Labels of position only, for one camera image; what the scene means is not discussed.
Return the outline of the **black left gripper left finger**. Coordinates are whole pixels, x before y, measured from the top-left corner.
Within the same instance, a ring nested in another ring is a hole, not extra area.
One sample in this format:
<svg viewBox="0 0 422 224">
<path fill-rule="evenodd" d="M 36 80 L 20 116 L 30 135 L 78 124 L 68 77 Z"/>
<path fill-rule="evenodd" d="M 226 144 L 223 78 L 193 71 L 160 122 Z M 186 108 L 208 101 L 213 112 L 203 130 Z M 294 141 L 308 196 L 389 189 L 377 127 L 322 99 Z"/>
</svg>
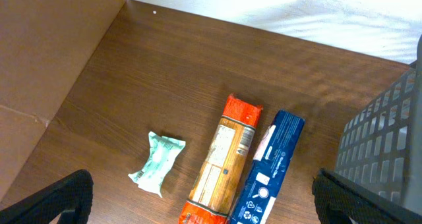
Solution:
<svg viewBox="0 0 422 224">
<path fill-rule="evenodd" d="M 1 211 L 1 224 L 87 224 L 92 208 L 93 180 L 80 169 Z"/>
</svg>

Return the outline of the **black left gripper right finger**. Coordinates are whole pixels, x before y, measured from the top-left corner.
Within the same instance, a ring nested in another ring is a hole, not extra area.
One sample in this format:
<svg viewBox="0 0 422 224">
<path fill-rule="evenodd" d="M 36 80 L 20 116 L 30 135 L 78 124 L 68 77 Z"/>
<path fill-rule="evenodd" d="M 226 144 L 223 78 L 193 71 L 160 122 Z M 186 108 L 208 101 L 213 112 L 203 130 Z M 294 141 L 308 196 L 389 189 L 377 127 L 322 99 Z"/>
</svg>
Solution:
<svg viewBox="0 0 422 224">
<path fill-rule="evenodd" d="M 321 223 L 421 222 L 421 215 L 324 168 L 313 179 L 312 194 Z"/>
</svg>

